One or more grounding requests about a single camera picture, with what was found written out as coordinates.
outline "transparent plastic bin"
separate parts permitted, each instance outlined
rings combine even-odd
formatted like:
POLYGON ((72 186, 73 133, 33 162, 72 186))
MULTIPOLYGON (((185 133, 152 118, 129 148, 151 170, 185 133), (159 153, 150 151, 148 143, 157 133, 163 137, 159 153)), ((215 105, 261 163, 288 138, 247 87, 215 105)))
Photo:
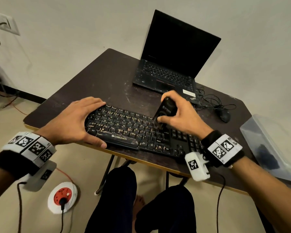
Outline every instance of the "transparent plastic bin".
POLYGON ((291 135, 280 124, 254 114, 240 130, 263 169, 291 180, 291 135))

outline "person's left arm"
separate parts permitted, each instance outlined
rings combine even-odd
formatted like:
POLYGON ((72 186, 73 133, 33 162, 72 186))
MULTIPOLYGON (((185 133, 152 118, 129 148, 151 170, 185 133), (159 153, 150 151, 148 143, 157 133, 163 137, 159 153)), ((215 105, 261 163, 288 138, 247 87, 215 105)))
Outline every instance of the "person's left arm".
MULTIPOLYGON (((86 142, 102 149, 107 144, 85 131, 87 115, 105 105, 100 98, 87 97, 72 102, 57 117, 34 133, 47 139, 52 145, 86 142)), ((10 150, 0 152, 0 196, 16 180, 39 168, 21 154, 10 150)))

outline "person's left hand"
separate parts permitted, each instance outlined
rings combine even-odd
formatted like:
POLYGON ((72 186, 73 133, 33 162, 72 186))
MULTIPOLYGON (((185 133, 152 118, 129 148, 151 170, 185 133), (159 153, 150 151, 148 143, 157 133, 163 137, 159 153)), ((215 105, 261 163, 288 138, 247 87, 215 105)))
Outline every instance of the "person's left hand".
POLYGON ((105 149, 107 144, 88 134, 84 128, 88 114, 105 104, 106 102, 100 98, 94 97, 74 101, 57 117, 34 133, 43 136, 53 145, 86 142, 105 149))

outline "person's leg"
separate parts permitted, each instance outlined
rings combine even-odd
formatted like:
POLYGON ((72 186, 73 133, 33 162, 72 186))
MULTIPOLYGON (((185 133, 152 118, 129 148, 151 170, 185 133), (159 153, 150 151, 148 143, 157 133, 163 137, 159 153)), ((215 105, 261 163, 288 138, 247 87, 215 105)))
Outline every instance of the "person's leg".
POLYGON ((136 176, 130 168, 119 167, 109 172, 85 233, 131 233, 136 191, 136 176))
POLYGON ((196 233, 194 201, 182 185, 171 186, 137 214, 136 233, 196 233))

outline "bare foot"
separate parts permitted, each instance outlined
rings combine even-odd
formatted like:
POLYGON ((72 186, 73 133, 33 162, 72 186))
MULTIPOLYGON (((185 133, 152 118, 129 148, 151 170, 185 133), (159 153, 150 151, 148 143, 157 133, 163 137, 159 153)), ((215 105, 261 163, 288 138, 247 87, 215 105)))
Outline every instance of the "bare foot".
POLYGON ((137 195, 135 199, 134 207, 132 208, 132 233, 136 233, 135 231, 135 221, 137 217, 137 213, 145 206, 145 200, 143 196, 137 195))

